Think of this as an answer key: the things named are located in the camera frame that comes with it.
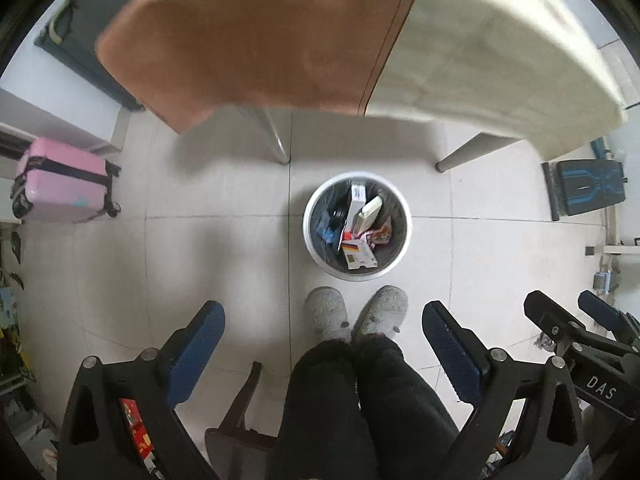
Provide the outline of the red silver snack packet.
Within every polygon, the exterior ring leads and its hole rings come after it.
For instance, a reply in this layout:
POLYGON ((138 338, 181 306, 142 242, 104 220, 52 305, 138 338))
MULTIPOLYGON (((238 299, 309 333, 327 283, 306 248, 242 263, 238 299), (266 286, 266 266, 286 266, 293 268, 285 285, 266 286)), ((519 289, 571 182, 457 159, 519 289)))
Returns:
POLYGON ((383 223, 376 229, 370 229, 360 236, 367 245, 373 249, 376 246, 384 246, 390 242, 393 236, 393 220, 387 217, 383 223))

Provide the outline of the white box rainbow stripes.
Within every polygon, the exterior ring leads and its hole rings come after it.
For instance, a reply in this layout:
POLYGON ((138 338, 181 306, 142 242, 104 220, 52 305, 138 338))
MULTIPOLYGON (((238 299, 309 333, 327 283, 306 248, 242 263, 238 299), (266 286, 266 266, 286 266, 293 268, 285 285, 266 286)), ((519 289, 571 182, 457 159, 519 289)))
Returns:
POLYGON ((376 269, 378 267, 378 260, 376 260, 373 250, 364 238, 344 240, 341 248, 349 271, 376 269))

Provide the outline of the white box blue rectangle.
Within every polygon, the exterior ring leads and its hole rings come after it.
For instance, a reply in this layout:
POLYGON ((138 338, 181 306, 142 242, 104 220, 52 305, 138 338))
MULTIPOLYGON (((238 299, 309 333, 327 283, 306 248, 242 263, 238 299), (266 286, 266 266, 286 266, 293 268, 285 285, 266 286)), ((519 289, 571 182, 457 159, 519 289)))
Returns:
POLYGON ((352 225, 352 235, 360 237, 364 232, 373 226, 378 214, 380 213, 384 202, 381 196, 375 196, 370 202, 367 202, 356 214, 354 224, 352 225))

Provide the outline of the red packet on floor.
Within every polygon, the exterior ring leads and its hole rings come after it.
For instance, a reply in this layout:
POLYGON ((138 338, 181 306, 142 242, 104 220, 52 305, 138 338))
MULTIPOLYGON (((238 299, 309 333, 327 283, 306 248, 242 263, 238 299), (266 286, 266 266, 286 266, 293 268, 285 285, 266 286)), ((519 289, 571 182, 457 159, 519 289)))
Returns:
POLYGON ((122 409, 124 410, 130 434, 134 439, 134 444, 136 445, 137 451, 140 454, 142 460, 146 464, 149 464, 152 458, 153 445, 149 434, 145 429, 142 417, 138 410, 137 403, 132 399, 122 399, 120 400, 120 404, 122 404, 122 409))

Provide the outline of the right grey slipper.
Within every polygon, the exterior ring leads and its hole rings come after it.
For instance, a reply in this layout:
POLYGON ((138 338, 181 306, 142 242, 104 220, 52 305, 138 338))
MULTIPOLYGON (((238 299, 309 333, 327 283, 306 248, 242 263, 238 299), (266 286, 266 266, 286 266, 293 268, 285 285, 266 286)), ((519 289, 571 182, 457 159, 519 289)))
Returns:
POLYGON ((352 333, 352 340, 361 342, 369 336, 394 339, 405 321, 409 307, 407 294, 399 287, 381 287, 364 306, 352 333))

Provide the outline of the grey slipper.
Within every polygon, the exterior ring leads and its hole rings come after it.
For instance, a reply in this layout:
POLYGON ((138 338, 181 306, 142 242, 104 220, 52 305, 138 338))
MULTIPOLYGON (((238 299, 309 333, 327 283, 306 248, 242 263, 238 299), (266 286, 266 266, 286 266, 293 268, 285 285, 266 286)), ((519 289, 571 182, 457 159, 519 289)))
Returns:
POLYGON ((352 330, 342 294, 335 288, 313 289, 304 303, 307 322, 317 342, 352 340, 352 330))
POLYGON ((364 306, 352 333, 352 340, 361 342, 369 336, 394 339, 405 321, 409 307, 407 294, 399 287, 381 287, 364 306))

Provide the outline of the dark wooden chair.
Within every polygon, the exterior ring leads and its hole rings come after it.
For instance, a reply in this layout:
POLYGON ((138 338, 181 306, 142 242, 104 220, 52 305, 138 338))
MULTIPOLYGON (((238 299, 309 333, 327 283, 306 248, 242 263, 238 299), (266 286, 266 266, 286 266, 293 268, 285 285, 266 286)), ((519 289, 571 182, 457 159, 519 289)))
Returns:
POLYGON ((243 387, 218 428, 205 431, 205 446, 219 479, 262 480, 277 438, 246 426, 246 412, 262 376, 262 363, 254 361, 243 387))

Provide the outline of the black blue exercise bench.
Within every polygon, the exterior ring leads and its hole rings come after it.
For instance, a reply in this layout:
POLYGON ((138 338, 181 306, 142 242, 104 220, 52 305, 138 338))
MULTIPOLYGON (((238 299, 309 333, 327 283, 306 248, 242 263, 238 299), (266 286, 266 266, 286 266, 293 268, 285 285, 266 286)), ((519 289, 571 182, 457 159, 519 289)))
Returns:
POLYGON ((623 165, 616 160, 570 159, 541 164, 551 220, 596 211, 626 200, 623 165))

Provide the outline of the left grey slipper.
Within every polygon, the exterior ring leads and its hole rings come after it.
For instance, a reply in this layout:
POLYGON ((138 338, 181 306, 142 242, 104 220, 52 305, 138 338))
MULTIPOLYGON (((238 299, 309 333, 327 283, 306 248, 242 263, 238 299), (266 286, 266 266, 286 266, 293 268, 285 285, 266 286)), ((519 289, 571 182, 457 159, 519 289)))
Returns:
POLYGON ((307 322, 317 342, 352 340, 352 330, 342 294, 335 288, 313 289, 304 303, 307 322))

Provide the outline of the blue crumpled plastic bag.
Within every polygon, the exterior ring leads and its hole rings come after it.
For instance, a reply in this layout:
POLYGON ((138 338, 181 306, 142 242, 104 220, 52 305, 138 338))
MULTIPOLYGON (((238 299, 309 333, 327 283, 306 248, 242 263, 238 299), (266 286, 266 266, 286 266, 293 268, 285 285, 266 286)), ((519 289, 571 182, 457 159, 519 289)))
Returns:
POLYGON ((316 234, 324 244, 332 245, 342 229, 342 214, 336 208, 322 211, 316 225, 316 234))

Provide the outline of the right table leg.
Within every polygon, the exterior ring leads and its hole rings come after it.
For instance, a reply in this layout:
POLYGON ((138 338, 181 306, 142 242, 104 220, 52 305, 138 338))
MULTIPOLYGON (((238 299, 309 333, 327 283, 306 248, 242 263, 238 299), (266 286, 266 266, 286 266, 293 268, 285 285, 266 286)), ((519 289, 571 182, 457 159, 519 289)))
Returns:
POLYGON ((488 132, 479 132, 473 136, 468 142, 459 146, 444 159, 440 160, 435 168, 441 174, 472 162, 472 160, 481 158, 485 155, 499 151, 502 148, 518 142, 518 138, 509 138, 508 136, 496 136, 488 132))

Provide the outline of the white blue medicine box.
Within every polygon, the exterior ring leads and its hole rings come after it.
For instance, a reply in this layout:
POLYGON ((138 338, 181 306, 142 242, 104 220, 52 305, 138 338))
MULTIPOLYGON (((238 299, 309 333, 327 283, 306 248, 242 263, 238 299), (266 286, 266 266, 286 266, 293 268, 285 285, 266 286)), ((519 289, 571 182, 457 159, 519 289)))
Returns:
POLYGON ((367 203, 367 188, 362 182, 355 182, 350 185, 349 204, 346 220, 343 228, 343 237, 351 240, 357 233, 356 222, 358 214, 367 203))

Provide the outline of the pink suitcase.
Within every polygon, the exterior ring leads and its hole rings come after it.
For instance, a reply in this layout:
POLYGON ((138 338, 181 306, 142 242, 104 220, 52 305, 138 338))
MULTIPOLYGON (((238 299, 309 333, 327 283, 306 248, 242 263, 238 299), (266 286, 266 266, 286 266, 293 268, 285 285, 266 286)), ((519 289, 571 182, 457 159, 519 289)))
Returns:
POLYGON ((11 188, 17 219, 45 222, 85 222, 115 218, 113 183, 120 168, 108 160, 47 138, 38 138, 17 164, 11 188))

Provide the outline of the left table leg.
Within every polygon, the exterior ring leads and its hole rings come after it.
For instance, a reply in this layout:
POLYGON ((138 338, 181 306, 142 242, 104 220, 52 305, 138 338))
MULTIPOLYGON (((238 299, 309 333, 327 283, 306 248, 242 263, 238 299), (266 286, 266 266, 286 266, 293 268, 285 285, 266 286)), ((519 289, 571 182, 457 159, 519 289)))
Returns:
POLYGON ((277 159, 277 162, 283 166, 290 163, 290 152, 285 148, 285 145, 280 136, 280 131, 276 120, 271 115, 270 110, 266 108, 254 108, 254 107, 239 107, 239 112, 244 116, 250 118, 260 128, 262 138, 267 144, 267 148, 273 157, 277 159))

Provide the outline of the striped cat tablecloth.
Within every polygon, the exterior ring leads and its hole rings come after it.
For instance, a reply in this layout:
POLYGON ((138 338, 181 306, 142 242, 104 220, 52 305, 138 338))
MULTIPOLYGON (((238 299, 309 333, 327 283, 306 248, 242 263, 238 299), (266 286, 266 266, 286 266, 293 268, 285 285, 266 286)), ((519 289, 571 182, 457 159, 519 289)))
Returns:
POLYGON ((96 55, 180 133, 224 105, 442 117, 554 159, 626 118, 562 0, 130 0, 96 55))

